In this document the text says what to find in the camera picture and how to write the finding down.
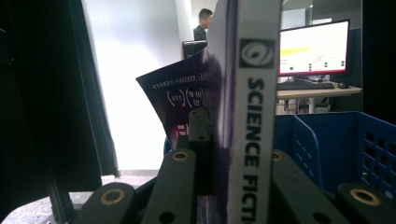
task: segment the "book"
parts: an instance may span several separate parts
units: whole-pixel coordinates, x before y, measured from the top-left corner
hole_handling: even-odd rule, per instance
[[[219,0],[203,50],[136,79],[171,148],[189,134],[189,113],[207,111],[216,178],[214,195],[199,200],[202,223],[267,222],[280,7]]]

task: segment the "dark curtain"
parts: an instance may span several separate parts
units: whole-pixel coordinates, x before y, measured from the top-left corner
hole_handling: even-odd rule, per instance
[[[0,70],[0,220],[118,175],[80,1],[1,1],[12,64]]]
[[[363,112],[396,124],[396,20],[390,2],[362,1]]]

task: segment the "person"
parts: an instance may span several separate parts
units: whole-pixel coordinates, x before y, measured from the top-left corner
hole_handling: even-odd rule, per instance
[[[206,40],[206,30],[212,22],[213,12],[210,9],[203,8],[199,12],[199,25],[194,29],[194,40]]]

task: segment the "blue plastic crate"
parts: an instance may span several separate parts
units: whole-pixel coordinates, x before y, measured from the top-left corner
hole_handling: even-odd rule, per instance
[[[276,116],[276,149],[319,187],[361,182],[396,201],[396,126],[361,112]]]

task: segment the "white wall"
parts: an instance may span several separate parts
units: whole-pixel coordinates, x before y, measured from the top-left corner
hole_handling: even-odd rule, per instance
[[[180,43],[186,40],[193,40],[193,31],[191,26],[191,1],[176,0],[177,21],[180,31]]]
[[[189,35],[190,26],[177,20],[183,15],[177,11],[188,3],[82,0],[82,4],[119,168],[159,169],[165,133],[135,78],[181,60],[180,38]]]

